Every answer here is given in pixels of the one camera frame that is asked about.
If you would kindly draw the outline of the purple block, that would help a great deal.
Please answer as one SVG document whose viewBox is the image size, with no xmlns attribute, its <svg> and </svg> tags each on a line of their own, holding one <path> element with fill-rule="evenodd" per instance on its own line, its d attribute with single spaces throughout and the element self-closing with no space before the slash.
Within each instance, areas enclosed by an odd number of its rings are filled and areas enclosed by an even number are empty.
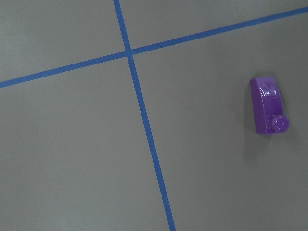
<svg viewBox="0 0 308 231">
<path fill-rule="evenodd" d="M 284 115 L 282 98 L 275 78 L 253 78 L 250 80 L 250 87 L 256 133 L 285 133 L 290 127 L 290 122 Z"/>
</svg>

